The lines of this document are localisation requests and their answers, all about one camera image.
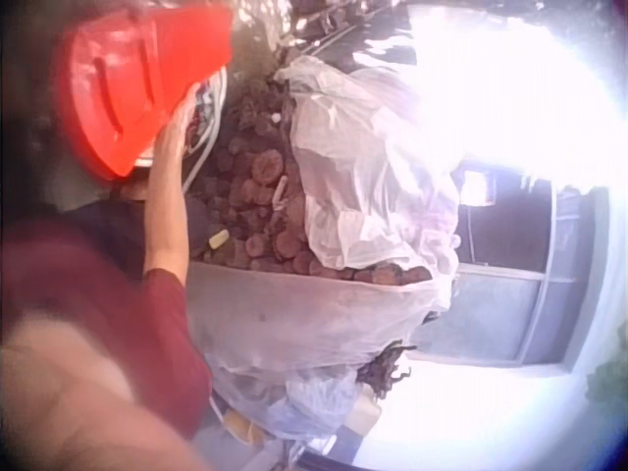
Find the plastic bag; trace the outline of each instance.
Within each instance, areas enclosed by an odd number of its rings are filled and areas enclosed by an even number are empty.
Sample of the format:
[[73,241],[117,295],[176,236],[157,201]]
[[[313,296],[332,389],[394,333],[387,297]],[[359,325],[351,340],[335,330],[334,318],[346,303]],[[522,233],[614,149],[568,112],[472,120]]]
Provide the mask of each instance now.
[[289,80],[297,102],[291,143],[307,197],[305,230],[321,263],[339,270],[391,262],[451,276],[459,195],[449,173],[462,152],[446,126],[421,117],[418,97],[388,71],[347,76],[304,56],[277,79]]
[[207,362],[214,391],[254,424],[283,440],[330,436],[342,425],[359,393],[354,370],[306,370],[303,378],[271,384]]
[[353,406],[357,368],[449,308],[445,280],[381,287],[193,262],[189,330],[231,407],[277,437],[323,437]]

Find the bright light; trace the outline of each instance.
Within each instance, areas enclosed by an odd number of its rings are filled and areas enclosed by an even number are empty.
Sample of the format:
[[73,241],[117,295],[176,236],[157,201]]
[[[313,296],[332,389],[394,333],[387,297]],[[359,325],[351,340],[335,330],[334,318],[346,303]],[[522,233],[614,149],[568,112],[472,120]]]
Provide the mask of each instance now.
[[581,190],[625,185],[628,130],[602,83],[544,28],[408,7],[423,116],[488,163]]
[[460,191],[460,203],[466,206],[493,206],[495,204],[495,181],[480,172],[465,171],[464,185]]

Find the red plastic bucket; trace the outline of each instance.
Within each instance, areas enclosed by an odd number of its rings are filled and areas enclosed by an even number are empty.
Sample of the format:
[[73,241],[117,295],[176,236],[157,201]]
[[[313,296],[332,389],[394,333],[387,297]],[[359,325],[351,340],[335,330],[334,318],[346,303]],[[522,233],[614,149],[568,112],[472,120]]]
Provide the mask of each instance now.
[[56,112],[77,157],[105,180],[127,176],[189,87],[231,60],[222,6],[121,11],[63,37]]

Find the red sleeve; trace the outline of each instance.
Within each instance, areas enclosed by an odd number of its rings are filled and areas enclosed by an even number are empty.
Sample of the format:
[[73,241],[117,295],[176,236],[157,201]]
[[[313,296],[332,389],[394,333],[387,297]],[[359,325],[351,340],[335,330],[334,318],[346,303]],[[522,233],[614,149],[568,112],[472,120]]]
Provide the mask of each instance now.
[[125,371],[140,402],[191,438],[209,404],[211,373],[189,338],[179,280],[154,270],[138,289],[82,236],[54,222],[3,236],[3,338],[32,308],[85,328]]
[[209,404],[211,373],[194,347],[187,330],[185,291],[181,282],[170,272],[156,269],[148,272],[142,284],[142,298],[162,350],[168,362],[156,373],[167,375],[156,383],[166,389],[150,393],[145,401],[186,437],[200,426]]

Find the plastic sheet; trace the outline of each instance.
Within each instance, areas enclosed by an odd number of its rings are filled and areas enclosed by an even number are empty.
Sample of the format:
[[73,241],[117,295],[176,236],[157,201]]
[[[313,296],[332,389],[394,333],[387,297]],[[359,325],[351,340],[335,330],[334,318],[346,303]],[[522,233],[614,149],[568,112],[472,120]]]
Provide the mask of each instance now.
[[449,173],[462,152],[445,124],[421,116],[412,89],[381,69],[347,76],[304,56],[277,78],[297,102],[291,143],[321,263],[391,262],[451,277],[459,195]]
[[189,329],[233,408],[277,437],[323,437],[351,410],[357,368],[449,308],[445,280],[381,287],[192,263]]

